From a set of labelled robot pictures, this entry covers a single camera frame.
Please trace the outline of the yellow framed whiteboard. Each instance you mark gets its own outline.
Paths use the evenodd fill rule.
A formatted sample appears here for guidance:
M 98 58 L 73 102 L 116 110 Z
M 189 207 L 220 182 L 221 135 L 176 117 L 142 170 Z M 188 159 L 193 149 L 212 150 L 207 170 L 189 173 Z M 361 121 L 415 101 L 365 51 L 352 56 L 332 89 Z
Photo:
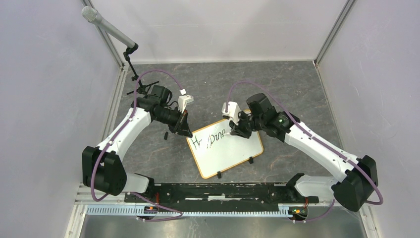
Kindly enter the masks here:
M 258 132 L 249 139 L 222 135 L 230 131 L 229 120 L 222 119 L 194 131 L 193 137 L 186 139 L 202 178 L 209 179 L 218 171 L 222 173 L 263 153 Z

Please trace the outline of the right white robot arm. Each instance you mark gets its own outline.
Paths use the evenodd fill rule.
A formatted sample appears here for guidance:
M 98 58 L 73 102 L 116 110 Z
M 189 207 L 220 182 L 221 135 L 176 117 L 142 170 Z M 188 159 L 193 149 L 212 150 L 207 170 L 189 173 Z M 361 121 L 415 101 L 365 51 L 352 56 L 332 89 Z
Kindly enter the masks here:
M 362 158 L 348 153 L 314 133 L 298 117 L 286 111 L 277 111 L 264 93 L 247 99 L 249 113 L 240 110 L 235 102 L 225 102 L 222 115 L 229 120 L 230 135 L 249 139 L 253 132 L 263 131 L 268 136 L 290 145 L 323 166 L 331 175 L 314 177 L 306 174 L 294 176 L 286 188 L 292 202 L 304 197 L 332 198 L 344 208 L 357 212 L 364 204 L 374 205 L 369 197 L 378 190 L 376 161 L 365 155 Z

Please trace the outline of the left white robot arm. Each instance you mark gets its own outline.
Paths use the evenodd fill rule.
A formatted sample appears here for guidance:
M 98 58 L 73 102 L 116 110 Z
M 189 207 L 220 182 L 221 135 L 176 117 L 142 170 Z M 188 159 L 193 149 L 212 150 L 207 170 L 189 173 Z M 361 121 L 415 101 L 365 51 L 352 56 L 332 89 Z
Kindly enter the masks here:
M 153 121 L 168 126 L 171 133 L 191 138 L 186 107 L 194 98 L 184 89 L 170 108 L 172 92 L 159 85 L 152 87 L 151 93 L 136 98 L 124 120 L 97 146 L 87 146 L 82 152 L 82 183 L 105 194 L 117 196 L 123 192 L 136 192 L 144 202 L 150 202 L 156 189 L 149 185 L 150 178 L 138 174 L 128 174 L 122 160 L 137 136 Z

